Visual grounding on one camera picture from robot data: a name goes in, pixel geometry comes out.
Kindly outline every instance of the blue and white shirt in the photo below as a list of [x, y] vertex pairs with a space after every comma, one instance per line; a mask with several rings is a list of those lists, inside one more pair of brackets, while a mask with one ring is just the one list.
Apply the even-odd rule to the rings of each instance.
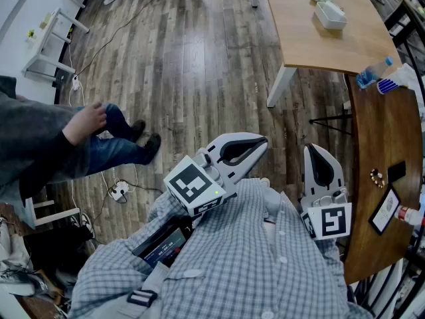
[[[335, 241], [315, 243], [284, 193], [272, 252], [263, 226], [263, 192], [259, 179], [243, 179], [238, 197], [205, 213], [163, 281], [161, 317], [372, 318], [347, 302]], [[140, 288], [152, 269], [131, 252], [174, 215], [186, 214], [165, 193], [143, 229], [99, 247], [78, 275], [70, 318], [90, 317]]]

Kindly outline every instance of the jeans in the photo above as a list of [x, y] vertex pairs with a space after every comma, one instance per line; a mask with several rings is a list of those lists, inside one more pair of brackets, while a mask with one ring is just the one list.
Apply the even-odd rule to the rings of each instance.
[[[101, 139], [97, 135], [109, 131], [115, 138]], [[135, 132], [127, 124], [115, 104], [106, 106], [106, 125], [90, 137], [90, 164], [88, 175], [117, 167], [121, 164], [147, 164], [145, 148], [133, 143]]]

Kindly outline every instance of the laminate flooring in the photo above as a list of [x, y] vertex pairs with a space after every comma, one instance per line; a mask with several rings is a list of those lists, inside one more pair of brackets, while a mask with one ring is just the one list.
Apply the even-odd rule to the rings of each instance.
[[[72, 34], [72, 64], [80, 72], [93, 55], [150, 0], [88, 0], [79, 20], [88, 34]], [[118, 31], [80, 76], [85, 103], [117, 104], [131, 124], [147, 122], [146, 134], [163, 142], [154, 162], [136, 166], [138, 184], [164, 189], [163, 178], [185, 156], [194, 156], [218, 135], [255, 132], [266, 136], [266, 155], [250, 177], [268, 177], [295, 203], [303, 191], [303, 148], [315, 143], [343, 166], [352, 190], [354, 145], [351, 136], [309, 124], [310, 118], [340, 114], [348, 100], [343, 77], [334, 72], [299, 69], [275, 108], [266, 100], [281, 65], [281, 52], [267, 0], [257, 9], [250, 0], [153, 0]], [[64, 62], [69, 63], [68, 53]], [[60, 103], [82, 105], [81, 90], [71, 92], [70, 78]], [[351, 121], [332, 121], [351, 131]], [[108, 186], [116, 178], [135, 183], [133, 165], [104, 172]], [[71, 183], [53, 187], [59, 208], [74, 206]], [[102, 243], [126, 238], [146, 222], [156, 191], [137, 188], [124, 204], [106, 195], [102, 175], [74, 181], [74, 200], [92, 219]]]

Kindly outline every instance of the water bottle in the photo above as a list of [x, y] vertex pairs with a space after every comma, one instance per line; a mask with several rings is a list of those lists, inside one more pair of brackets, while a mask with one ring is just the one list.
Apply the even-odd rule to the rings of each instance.
[[390, 56], [388, 56], [384, 61], [366, 67], [366, 69], [364, 69], [356, 76], [357, 84], [360, 86], [360, 88], [368, 87], [370, 84], [382, 78], [385, 70], [392, 64], [393, 60]]
[[421, 212], [408, 207], [403, 207], [401, 205], [398, 206], [396, 212], [394, 213], [394, 217], [401, 221], [407, 222], [412, 226], [425, 225], [425, 217], [421, 214]]

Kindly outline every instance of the person's hand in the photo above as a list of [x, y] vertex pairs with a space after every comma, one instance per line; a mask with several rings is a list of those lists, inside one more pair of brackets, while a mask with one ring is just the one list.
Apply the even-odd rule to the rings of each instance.
[[106, 125], [106, 109], [102, 103], [86, 106], [72, 117], [62, 130], [66, 139], [76, 146], [83, 139]]

